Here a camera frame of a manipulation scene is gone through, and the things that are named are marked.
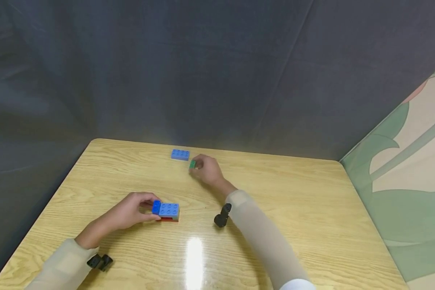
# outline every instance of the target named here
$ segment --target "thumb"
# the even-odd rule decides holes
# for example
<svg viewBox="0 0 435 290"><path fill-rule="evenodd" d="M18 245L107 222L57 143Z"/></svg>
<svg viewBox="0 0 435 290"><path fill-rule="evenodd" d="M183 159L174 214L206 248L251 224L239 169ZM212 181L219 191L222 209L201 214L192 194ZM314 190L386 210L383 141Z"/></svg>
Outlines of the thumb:
<svg viewBox="0 0 435 290"><path fill-rule="evenodd" d="M189 173L194 177L199 177L199 170L196 168L189 168Z"/></svg>
<svg viewBox="0 0 435 290"><path fill-rule="evenodd" d="M151 220L160 220L161 217L158 216L157 214L152 214L152 213L139 213L138 216L138 223L142 223L142 222L150 222Z"/></svg>

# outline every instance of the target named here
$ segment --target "beige sleeve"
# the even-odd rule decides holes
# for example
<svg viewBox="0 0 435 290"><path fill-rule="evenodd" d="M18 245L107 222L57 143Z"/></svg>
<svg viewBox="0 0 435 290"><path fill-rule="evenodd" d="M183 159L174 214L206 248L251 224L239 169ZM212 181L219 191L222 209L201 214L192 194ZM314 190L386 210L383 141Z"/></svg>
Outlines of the beige sleeve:
<svg viewBox="0 0 435 290"><path fill-rule="evenodd" d="M73 238L65 240L25 289L76 290L92 270L87 261L97 252L98 248L81 248Z"/></svg>
<svg viewBox="0 0 435 290"><path fill-rule="evenodd" d="M232 204L229 216L263 263L274 289L295 279L309 281L290 244L246 192L236 190L226 202Z"/></svg>

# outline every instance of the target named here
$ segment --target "painted wall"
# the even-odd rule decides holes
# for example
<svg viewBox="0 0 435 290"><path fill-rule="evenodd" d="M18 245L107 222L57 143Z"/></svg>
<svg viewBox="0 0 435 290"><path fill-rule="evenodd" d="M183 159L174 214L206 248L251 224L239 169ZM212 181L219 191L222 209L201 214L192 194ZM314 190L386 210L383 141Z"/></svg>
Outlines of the painted wall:
<svg viewBox="0 0 435 290"><path fill-rule="evenodd" d="M410 289L435 289L435 73L342 164Z"/></svg>

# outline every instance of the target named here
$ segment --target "wooden table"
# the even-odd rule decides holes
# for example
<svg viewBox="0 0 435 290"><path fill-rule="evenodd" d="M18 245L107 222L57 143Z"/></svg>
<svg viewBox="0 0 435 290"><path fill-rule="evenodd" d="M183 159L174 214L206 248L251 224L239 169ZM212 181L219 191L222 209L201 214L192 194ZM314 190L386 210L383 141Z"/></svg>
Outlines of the wooden table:
<svg viewBox="0 0 435 290"><path fill-rule="evenodd" d="M232 222L213 224L221 200L171 159L174 146L93 140L0 273L0 289L22 289L68 237L132 191L180 204L180 222L119 231L101 253L114 264L80 289L266 289L270 281ZM406 289L338 162L181 148L217 158L287 237L318 289Z"/></svg>

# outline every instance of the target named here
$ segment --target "light blue lego brick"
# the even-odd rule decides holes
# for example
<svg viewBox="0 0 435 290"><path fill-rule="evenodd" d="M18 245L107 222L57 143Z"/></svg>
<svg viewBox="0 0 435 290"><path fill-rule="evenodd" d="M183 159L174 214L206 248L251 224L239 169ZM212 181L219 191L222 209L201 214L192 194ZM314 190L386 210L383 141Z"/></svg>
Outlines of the light blue lego brick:
<svg viewBox="0 0 435 290"><path fill-rule="evenodd" d="M179 204L178 203L162 203L159 209L159 214L162 218L179 218Z"/></svg>
<svg viewBox="0 0 435 290"><path fill-rule="evenodd" d="M173 149L171 153L172 159L187 161L190 156L190 151Z"/></svg>
<svg viewBox="0 0 435 290"><path fill-rule="evenodd" d="M153 213L153 214L159 214L160 213L160 207L161 207L161 202L160 201L154 201L153 202L153 207L151 207L151 213Z"/></svg>

